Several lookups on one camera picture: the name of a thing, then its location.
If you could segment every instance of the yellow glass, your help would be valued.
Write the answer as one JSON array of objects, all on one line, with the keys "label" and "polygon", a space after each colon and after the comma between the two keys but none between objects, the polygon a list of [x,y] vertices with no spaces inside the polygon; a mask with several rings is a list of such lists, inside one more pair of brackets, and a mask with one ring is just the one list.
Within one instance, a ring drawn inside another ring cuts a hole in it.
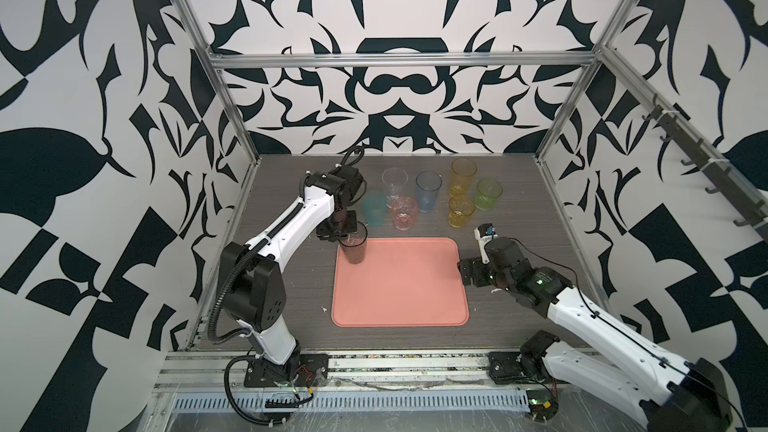
[{"label": "yellow glass", "polygon": [[453,161],[451,171],[451,186],[448,188],[448,194],[451,197],[465,195],[472,185],[478,167],[468,158],[461,157]]},{"label": "yellow glass", "polygon": [[470,196],[451,197],[448,202],[448,224],[452,227],[463,227],[475,212],[475,201]]}]

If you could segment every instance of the black cable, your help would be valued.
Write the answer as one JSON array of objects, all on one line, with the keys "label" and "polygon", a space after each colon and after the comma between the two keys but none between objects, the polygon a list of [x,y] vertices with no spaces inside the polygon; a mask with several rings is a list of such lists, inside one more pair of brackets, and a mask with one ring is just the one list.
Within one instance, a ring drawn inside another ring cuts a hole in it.
[{"label": "black cable", "polygon": [[312,388],[310,390],[310,396],[308,398],[299,399],[295,402],[278,402],[277,400],[264,400],[264,408],[271,409],[271,408],[280,408],[280,409],[288,409],[288,408],[298,408],[300,405],[306,404],[308,402],[311,402],[313,398],[315,398],[314,392],[312,392]]},{"label": "black cable", "polygon": [[368,181],[363,179],[362,180],[362,194],[360,194],[360,196],[358,198],[356,198],[355,200],[350,202],[350,207],[354,206],[355,204],[360,202],[360,199],[366,194],[366,192],[368,192]]},{"label": "black cable", "polygon": [[549,392],[549,397],[550,397],[550,400],[551,400],[552,402],[555,402],[555,403],[557,403],[557,402],[558,402],[558,401],[557,401],[557,399],[556,399],[556,398],[554,398],[554,394],[552,394],[552,389],[551,389],[551,388],[549,388],[549,387],[547,387],[547,385],[546,385],[544,382],[540,381],[540,380],[535,380],[535,379],[530,379],[530,378],[527,378],[527,377],[525,377],[525,378],[516,378],[516,379],[514,379],[514,380],[513,380],[513,382],[512,382],[512,383],[513,383],[513,384],[527,384],[527,383],[530,383],[530,384],[539,384],[539,385],[541,385],[543,388],[547,389],[547,392]]},{"label": "black cable", "polygon": [[[283,220],[280,221],[272,230],[270,230],[266,236],[270,239],[274,238],[275,235],[277,235],[285,226],[288,225],[288,223],[293,220],[295,216],[299,215],[299,212],[301,212],[301,209],[304,207],[302,203],[296,204],[296,206],[293,208],[293,210],[284,217]],[[236,336],[240,334],[249,334],[250,330],[245,328],[236,328],[229,332],[226,332],[224,335],[219,336],[216,334],[216,326],[219,323],[219,316],[221,315],[221,308],[224,304],[224,298],[226,295],[230,292],[230,289],[232,289],[232,285],[235,283],[237,278],[245,272],[245,268],[248,264],[255,258],[255,256],[259,253],[259,251],[264,248],[265,245],[267,245],[269,241],[265,238],[261,239],[258,244],[256,244],[251,250],[246,252],[246,254],[237,261],[237,264],[235,264],[234,267],[232,267],[232,271],[229,275],[226,276],[226,280],[221,285],[221,289],[219,289],[219,293],[216,295],[216,300],[214,301],[213,307],[210,308],[210,312],[208,313],[208,324],[206,326],[206,332],[208,340],[212,344],[223,344],[226,341],[229,341],[232,338],[235,338]]]},{"label": "black cable", "polygon": [[234,359],[230,360],[229,363],[224,368],[224,394],[226,395],[226,400],[230,403],[230,406],[232,406],[232,410],[235,411],[237,415],[240,416],[243,420],[247,422],[251,422],[255,425],[265,425],[269,427],[270,425],[283,425],[286,421],[283,419],[282,422],[275,422],[274,420],[267,420],[267,419],[260,419],[255,418],[253,415],[248,414],[243,409],[240,408],[239,405],[237,405],[237,402],[235,401],[235,397],[232,395],[232,389],[230,389],[230,369],[232,369],[232,366],[235,365],[237,362],[242,362],[243,360],[247,360],[248,362],[251,362],[254,360],[253,357],[250,355],[239,355],[235,357]]},{"label": "black cable", "polygon": [[522,241],[521,241],[520,239],[518,239],[518,238],[514,238],[514,237],[510,237],[510,238],[511,238],[512,240],[516,241],[518,244],[520,244],[520,245],[521,245],[521,247],[523,247],[523,248],[524,248],[524,249],[525,249],[525,250],[526,250],[528,253],[530,253],[530,254],[532,254],[532,255],[535,255],[536,257],[540,258],[541,260],[543,260],[543,261],[545,261],[545,262],[549,262],[549,263],[550,263],[550,264],[552,264],[552,265],[557,265],[558,267],[562,267],[562,268],[565,268],[565,269],[567,269],[567,270],[571,271],[571,273],[573,273],[573,275],[574,275],[574,279],[576,279],[576,280],[575,280],[575,282],[576,282],[576,290],[578,290],[579,296],[581,297],[581,301],[584,303],[584,306],[587,308],[587,310],[589,310],[589,311],[590,311],[590,313],[591,313],[591,317],[592,317],[592,318],[599,318],[601,321],[603,321],[603,322],[605,322],[606,324],[608,324],[609,326],[611,326],[611,327],[612,327],[614,330],[616,330],[617,332],[619,332],[620,334],[622,334],[623,336],[625,336],[626,338],[628,338],[630,341],[634,342],[634,343],[635,343],[635,345],[637,345],[639,348],[641,348],[641,349],[645,350],[645,351],[648,353],[648,355],[650,355],[652,358],[654,358],[654,359],[658,360],[659,362],[661,362],[661,363],[664,365],[664,367],[668,367],[668,368],[670,368],[670,369],[674,370],[675,372],[677,372],[678,374],[682,374],[683,376],[685,376],[685,377],[687,377],[687,378],[689,378],[689,379],[691,379],[691,380],[695,380],[696,382],[698,382],[698,383],[699,383],[701,386],[703,386],[704,388],[706,388],[706,389],[710,390],[711,392],[714,392],[714,393],[715,393],[715,395],[717,395],[717,397],[719,397],[719,398],[723,399],[725,402],[727,402],[727,403],[728,403],[728,405],[729,405],[729,406],[730,406],[732,409],[734,409],[734,411],[736,412],[736,415],[738,415],[738,416],[739,416],[739,420],[741,420],[741,425],[742,425],[742,427],[743,427],[743,428],[744,428],[744,429],[745,429],[747,432],[749,432],[749,429],[748,429],[748,428],[747,428],[747,426],[746,426],[746,421],[744,420],[744,416],[742,416],[742,415],[741,415],[741,412],[739,411],[739,409],[737,409],[737,408],[736,408],[736,406],[735,406],[733,403],[731,403],[731,401],[730,401],[730,400],[728,400],[728,398],[727,398],[727,397],[725,397],[724,395],[722,395],[720,392],[718,392],[717,390],[713,389],[713,388],[712,388],[712,387],[710,387],[709,385],[705,384],[705,383],[704,383],[704,382],[702,382],[701,380],[697,379],[696,377],[694,377],[694,376],[692,376],[692,375],[690,375],[690,374],[688,374],[688,373],[686,373],[686,372],[683,372],[682,370],[680,370],[680,369],[676,368],[675,366],[673,366],[672,364],[670,364],[670,363],[669,363],[669,361],[668,361],[667,359],[665,359],[665,358],[661,358],[661,357],[659,357],[658,355],[654,354],[654,353],[653,353],[651,350],[648,350],[648,349],[647,349],[645,346],[643,346],[642,344],[640,344],[640,342],[638,342],[638,341],[634,340],[634,339],[633,339],[631,336],[629,336],[629,334],[627,334],[626,332],[622,331],[620,328],[616,327],[616,326],[615,326],[615,325],[613,325],[611,322],[609,322],[609,321],[605,320],[604,318],[602,318],[602,317],[600,316],[600,313],[597,313],[597,312],[593,311],[593,310],[592,310],[592,308],[589,306],[589,302],[587,302],[587,299],[586,299],[586,298],[584,298],[584,294],[582,294],[582,293],[581,293],[581,288],[579,287],[579,284],[578,284],[578,274],[576,273],[576,271],[575,271],[575,270],[573,270],[572,268],[570,268],[570,267],[569,267],[569,266],[567,266],[567,265],[558,264],[558,263],[557,263],[557,262],[555,262],[555,261],[549,260],[548,258],[542,257],[541,255],[537,254],[536,252],[533,252],[533,251],[532,251],[530,248],[526,247],[526,246],[525,246],[525,244],[523,244],[523,243],[522,243]]},{"label": "black cable", "polygon": [[310,172],[307,171],[306,174],[304,174],[304,177],[301,178],[301,182],[299,182],[299,197],[301,197],[301,200],[304,200],[304,187],[306,187],[306,180],[310,177]]},{"label": "black cable", "polygon": [[[354,152],[357,152],[358,156],[353,158],[350,163],[346,163],[346,161],[349,160],[350,156]],[[354,146],[350,150],[346,151],[346,154],[344,154],[344,157],[341,158],[341,162],[339,162],[339,164],[341,164],[342,166],[354,166],[355,164],[360,162],[360,160],[362,160],[362,157],[365,154],[366,154],[366,149],[363,146]]]}]

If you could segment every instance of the pink tray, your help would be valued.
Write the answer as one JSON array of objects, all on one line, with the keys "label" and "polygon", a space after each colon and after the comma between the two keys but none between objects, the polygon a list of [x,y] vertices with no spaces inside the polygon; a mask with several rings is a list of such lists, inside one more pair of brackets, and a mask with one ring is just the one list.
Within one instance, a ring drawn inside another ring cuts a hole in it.
[{"label": "pink tray", "polygon": [[458,247],[450,238],[369,238],[366,260],[336,254],[331,317],[341,327],[464,325]]}]

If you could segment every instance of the floor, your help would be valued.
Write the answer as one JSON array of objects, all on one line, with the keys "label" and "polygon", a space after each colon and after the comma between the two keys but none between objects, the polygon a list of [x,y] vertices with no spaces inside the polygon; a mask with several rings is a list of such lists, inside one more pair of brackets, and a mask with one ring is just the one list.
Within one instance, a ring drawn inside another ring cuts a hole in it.
[{"label": "floor", "polygon": [[[429,214],[419,214],[414,226],[402,232],[388,217],[379,227],[370,227],[370,237],[450,237],[458,244],[461,258],[479,255],[473,227],[492,222],[500,235],[515,237],[536,253],[572,267],[579,273],[582,290],[594,296],[584,271],[579,266],[560,217],[547,192],[542,175],[528,154],[474,156],[477,178],[496,178],[504,193],[491,211],[476,211],[464,228],[448,224],[447,178],[455,156],[366,156],[357,167],[371,188],[380,188],[381,174],[389,167],[408,172],[409,193],[413,193],[416,175],[433,170],[446,183],[438,203]],[[243,243],[259,234],[296,198],[296,184],[306,170],[328,171],[338,158],[329,156],[264,156],[235,241]],[[360,216],[360,207],[355,207]],[[545,265],[530,257],[533,266]],[[540,329],[558,334],[573,346],[586,343],[570,332],[543,319],[535,312],[517,305],[504,292],[492,287],[466,288],[469,320],[460,327],[342,328],[331,320],[336,245],[309,236],[283,271],[288,299],[284,313],[289,330],[303,349],[346,350],[385,348],[514,348],[522,345]],[[562,270],[567,277],[569,271]],[[235,328],[235,322],[222,314],[219,333]],[[245,339],[236,338],[222,345],[203,339],[199,350],[246,350]]]}]

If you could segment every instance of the clear glass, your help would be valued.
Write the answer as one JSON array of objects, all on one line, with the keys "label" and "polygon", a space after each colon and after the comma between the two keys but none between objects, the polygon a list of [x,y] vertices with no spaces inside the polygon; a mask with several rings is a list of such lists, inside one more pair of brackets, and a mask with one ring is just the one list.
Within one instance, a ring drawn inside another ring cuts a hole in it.
[{"label": "clear glass", "polygon": [[440,187],[442,187],[442,177],[436,173],[426,171],[418,174],[416,177],[416,203],[419,212],[426,214],[435,208]]},{"label": "clear glass", "polygon": [[468,158],[457,158],[451,164],[451,186],[448,188],[448,194],[451,197],[463,196],[469,191],[472,180],[478,167]]},{"label": "clear glass", "polygon": [[448,224],[453,227],[463,227],[475,213],[475,201],[470,196],[451,197],[448,201]]},{"label": "clear glass", "polygon": [[392,203],[392,219],[395,227],[400,230],[408,230],[416,221],[418,204],[410,197],[399,196]]},{"label": "clear glass", "polygon": [[380,226],[387,214],[386,196],[383,190],[369,190],[362,197],[362,213],[365,214],[369,226]]},{"label": "clear glass", "polygon": [[382,174],[384,182],[384,193],[386,194],[386,206],[391,207],[392,203],[402,193],[402,188],[408,182],[408,174],[405,170],[392,167],[388,168]]},{"label": "clear glass", "polygon": [[502,196],[504,189],[502,184],[493,178],[484,178],[478,182],[478,194],[475,196],[475,206],[480,210],[490,210],[496,205],[496,201]]},{"label": "clear glass", "polygon": [[366,258],[366,247],[368,247],[368,229],[366,226],[358,221],[357,232],[341,237],[339,239],[339,246],[346,260],[350,261],[350,264],[360,264]]}]

